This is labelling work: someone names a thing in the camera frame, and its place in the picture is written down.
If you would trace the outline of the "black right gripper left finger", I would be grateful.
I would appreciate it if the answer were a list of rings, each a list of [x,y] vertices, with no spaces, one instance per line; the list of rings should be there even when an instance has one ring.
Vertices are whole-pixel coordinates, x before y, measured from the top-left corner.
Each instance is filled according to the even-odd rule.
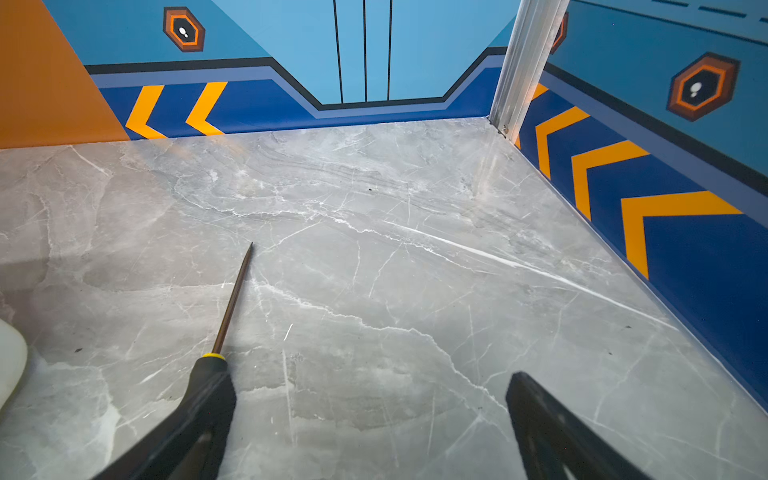
[[[179,406],[97,479],[216,479],[236,407],[226,370],[194,370]]]

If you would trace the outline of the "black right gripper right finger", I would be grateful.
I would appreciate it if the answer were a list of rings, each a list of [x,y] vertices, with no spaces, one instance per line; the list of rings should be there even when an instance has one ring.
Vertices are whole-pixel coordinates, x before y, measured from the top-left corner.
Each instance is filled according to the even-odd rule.
[[[512,375],[506,404],[529,479],[646,479],[525,372]]]

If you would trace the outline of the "black yellow handled screwdriver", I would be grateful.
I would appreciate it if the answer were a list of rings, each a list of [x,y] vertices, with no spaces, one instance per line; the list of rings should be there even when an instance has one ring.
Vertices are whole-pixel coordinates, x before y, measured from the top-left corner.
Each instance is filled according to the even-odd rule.
[[[229,375],[229,366],[222,352],[253,252],[254,244],[250,243],[241,262],[213,347],[209,353],[203,355],[193,365],[187,388],[181,400],[182,403],[196,397],[213,380],[219,380]]]

